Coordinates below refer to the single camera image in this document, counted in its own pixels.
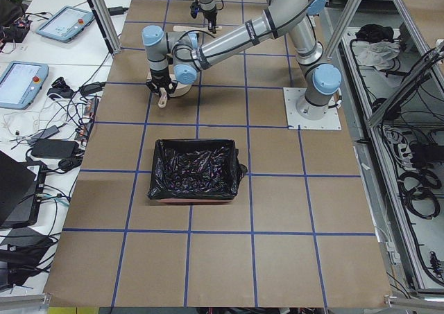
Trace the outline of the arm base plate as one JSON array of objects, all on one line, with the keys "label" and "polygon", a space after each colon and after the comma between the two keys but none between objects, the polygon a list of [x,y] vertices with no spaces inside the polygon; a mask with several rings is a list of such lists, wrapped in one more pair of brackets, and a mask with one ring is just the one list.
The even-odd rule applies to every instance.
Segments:
[{"label": "arm base plate", "polygon": [[328,105],[313,106],[305,99],[305,88],[284,87],[287,127],[290,130],[341,130],[338,109],[331,98]]}]

